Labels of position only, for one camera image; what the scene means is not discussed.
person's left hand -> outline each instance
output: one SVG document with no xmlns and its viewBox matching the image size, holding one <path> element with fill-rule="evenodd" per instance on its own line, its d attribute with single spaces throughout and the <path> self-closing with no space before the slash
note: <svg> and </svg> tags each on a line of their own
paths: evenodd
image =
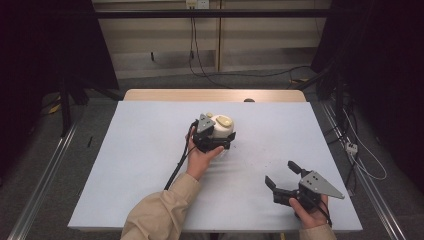
<svg viewBox="0 0 424 240">
<path fill-rule="evenodd" d="M 196 145 L 194 144 L 192 139 L 193 131 L 194 131 L 194 127 L 191 129 L 190 136 L 186 136 L 188 137 L 188 140 L 189 140 L 188 150 L 189 151 L 191 150 L 190 153 L 188 154 L 188 166 L 187 166 L 186 173 L 192 176 L 193 178 L 195 178 L 197 181 L 199 181 L 200 178 L 208 169 L 212 159 L 214 159 L 222 151 L 224 151 L 224 147 L 219 146 L 207 153 L 203 153 L 199 149 L 195 148 Z"/>
</svg>

gray floor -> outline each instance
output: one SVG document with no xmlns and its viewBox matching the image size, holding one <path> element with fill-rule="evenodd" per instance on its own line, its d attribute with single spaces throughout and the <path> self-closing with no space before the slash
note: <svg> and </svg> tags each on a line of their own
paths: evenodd
<svg viewBox="0 0 424 240">
<path fill-rule="evenodd" d="M 279 71 L 249 71 L 243 74 L 269 74 Z M 313 73 L 307 69 L 295 70 L 293 78 L 308 78 Z M 273 77 L 248 77 L 248 76 L 215 76 L 213 81 L 225 84 L 232 88 L 259 88 L 259 89 L 285 89 L 289 86 L 289 74 Z M 127 79 L 120 81 L 121 90 L 117 93 L 124 94 L 130 88 L 219 88 L 203 77 L 193 75 L 151 77 L 144 79 Z M 323 111 L 322 102 L 316 99 L 314 88 L 305 91 L 307 100 L 311 103 L 317 120 L 323 130 L 332 126 Z M 67 223 L 83 189 L 91 167 L 96 159 L 109 123 L 113 117 L 117 103 L 102 95 L 88 91 L 90 102 L 87 106 L 72 106 L 73 116 L 82 112 L 82 118 L 76 129 L 75 135 L 66 154 L 57 170 L 52 184 L 44 198 L 32 227 L 27 233 L 27 239 L 118 239 L 119 232 L 83 233 L 68 229 Z M 45 101 L 55 94 L 46 96 Z M 364 144 L 382 161 L 387 169 L 388 177 L 382 181 L 374 181 L 381 195 L 387 202 L 398 220 L 406 239 L 423 239 L 424 228 L 424 197 L 410 180 L 401 172 L 390 154 L 383 146 L 378 144 L 372 127 L 367 124 L 366 118 L 361 115 L 360 108 L 355 112 L 359 122 L 359 136 Z M 59 142 L 61 134 L 60 112 L 40 116 L 40 119 L 30 136 L 30 144 L 19 158 L 14 168 L 3 179 L 0 189 L 0 239 L 7 239 L 19 215 L 21 214 L 31 193 L 37 186 L 44 169 Z M 336 136 L 331 133 L 326 136 L 331 141 Z M 329 145 L 330 151 L 339 168 L 341 176 L 345 179 L 349 171 L 349 163 L 342 145 L 337 142 Z M 368 171 L 381 176 L 380 167 L 373 158 L 362 151 L 360 157 Z M 381 216 L 375 210 L 364 187 L 358 181 L 355 195 L 351 197 L 364 230 L 354 233 L 337 234 L 338 239 L 391 239 Z M 239 239 L 269 239 L 277 237 L 265 235 L 236 235 Z M 184 234 L 184 239 L 202 239 L 202 235 Z M 288 234 L 287 239 L 297 239 L 297 234 Z"/>
</svg>

white tabletop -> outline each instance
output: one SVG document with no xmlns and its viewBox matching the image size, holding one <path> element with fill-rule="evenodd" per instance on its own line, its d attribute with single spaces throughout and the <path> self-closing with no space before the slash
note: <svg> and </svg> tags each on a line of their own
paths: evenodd
<svg viewBox="0 0 424 240">
<path fill-rule="evenodd" d="M 277 187 L 298 188 L 292 160 L 318 171 L 345 196 L 343 181 L 309 103 L 120 102 L 69 222 L 80 230 L 121 229 L 129 211 L 161 191 L 178 163 L 188 127 L 200 113 L 230 116 L 236 139 L 201 180 L 183 231 L 283 232 L 300 228 L 290 207 L 273 203 Z M 335 231 L 362 226 L 349 197 L 330 198 Z"/>
</svg>

forearm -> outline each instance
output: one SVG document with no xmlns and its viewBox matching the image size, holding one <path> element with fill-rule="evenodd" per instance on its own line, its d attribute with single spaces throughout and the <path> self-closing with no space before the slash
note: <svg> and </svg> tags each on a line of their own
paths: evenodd
<svg viewBox="0 0 424 240">
<path fill-rule="evenodd" d="M 310 229 L 299 230 L 300 240 L 335 240 L 333 230 L 328 224 Z"/>
<path fill-rule="evenodd" d="M 178 239 L 186 210 L 196 198 L 200 184 L 181 174 L 168 191 L 151 194 L 128 215 L 122 239 Z"/>
</svg>

wall socket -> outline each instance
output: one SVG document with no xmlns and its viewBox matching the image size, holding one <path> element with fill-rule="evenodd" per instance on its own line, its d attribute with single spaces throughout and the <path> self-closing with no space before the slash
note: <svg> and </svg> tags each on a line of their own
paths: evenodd
<svg viewBox="0 0 424 240">
<path fill-rule="evenodd" d="M 209 9 L 209 0 L 197 0 L 197 9 Z"/>
</svg>

